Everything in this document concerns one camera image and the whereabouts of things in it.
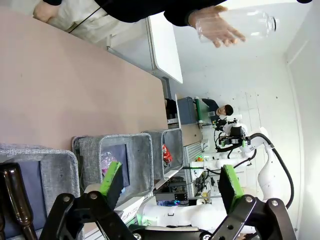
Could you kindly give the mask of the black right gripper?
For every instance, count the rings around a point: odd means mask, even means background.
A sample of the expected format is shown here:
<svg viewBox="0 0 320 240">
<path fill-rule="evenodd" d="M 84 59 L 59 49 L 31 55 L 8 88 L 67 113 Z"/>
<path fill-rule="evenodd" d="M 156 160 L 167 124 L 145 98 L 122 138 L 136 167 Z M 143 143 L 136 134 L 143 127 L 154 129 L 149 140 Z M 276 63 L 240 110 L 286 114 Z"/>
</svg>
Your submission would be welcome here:
<svg viewBox="0 0 320 240">
<path fill-rule="evenodd" d="M 219 138 L 218 142 L 221 147 L 224 147 L 225 145 L 247 146 L 251 144 L 251 137 L 250 136 L 245 136 L 245 137 L 227 136 L 225 139 Z"/>
</svg>

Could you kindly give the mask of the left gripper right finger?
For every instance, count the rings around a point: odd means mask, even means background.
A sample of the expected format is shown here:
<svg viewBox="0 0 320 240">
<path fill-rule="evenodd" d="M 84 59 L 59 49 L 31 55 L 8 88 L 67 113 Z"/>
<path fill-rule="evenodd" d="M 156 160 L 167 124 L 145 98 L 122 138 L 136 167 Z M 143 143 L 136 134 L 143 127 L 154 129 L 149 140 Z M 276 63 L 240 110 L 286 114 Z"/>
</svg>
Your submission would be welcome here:
<svg viewBox="0 0 320 240">
<path fill-rule="evenodd" d="M 227 216 L 212 234 L 213 240 L 235 240 L 245 226 L 254 227 L 261 240 L 295 240 L 287 208 L 279 198 L 261 201 L 244 194 L 232 165 L 220 169 L 218 182 Z"/>
</svg>

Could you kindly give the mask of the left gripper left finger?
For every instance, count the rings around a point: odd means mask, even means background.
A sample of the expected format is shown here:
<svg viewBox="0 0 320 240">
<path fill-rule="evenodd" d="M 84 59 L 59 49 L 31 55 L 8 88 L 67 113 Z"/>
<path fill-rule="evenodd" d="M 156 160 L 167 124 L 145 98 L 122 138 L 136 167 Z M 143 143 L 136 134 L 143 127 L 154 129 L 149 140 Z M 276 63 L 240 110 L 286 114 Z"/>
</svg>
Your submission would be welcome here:
<svg viewBox="0 0 320 240">
<path fill-rule="evenodd" d="M 41 240 L 76 240 L 85 223 L 96 223 L 108 240 L 135 240 L 121 217 L 115 212 L 124 188 L 120 162 L 112 162 L 101 184 L 102 190 L 93 190 L 75 197 L 59 194 L 50 210 L 40 234 Z"/>
</svg>

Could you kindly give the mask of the person's left hand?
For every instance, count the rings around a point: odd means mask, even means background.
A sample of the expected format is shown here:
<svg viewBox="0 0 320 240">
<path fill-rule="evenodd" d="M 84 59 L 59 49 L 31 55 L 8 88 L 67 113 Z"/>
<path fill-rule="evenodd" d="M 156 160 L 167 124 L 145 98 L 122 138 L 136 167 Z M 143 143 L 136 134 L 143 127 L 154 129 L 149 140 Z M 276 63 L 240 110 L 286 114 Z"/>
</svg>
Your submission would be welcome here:
<svg viewBox="0 0 320 240">
<path fill-rule="evenodd" d="M 225 21 L 220 13 L 228 9 L 224 6 L 210 6 L 193 11 L 188 17 L 188 23 L 202 36 L 210 40 L 216 48 L 221 44 L 229 47 L 237 44 L 238 40 L 246 41 L 246 37 Z"/>
</svg>

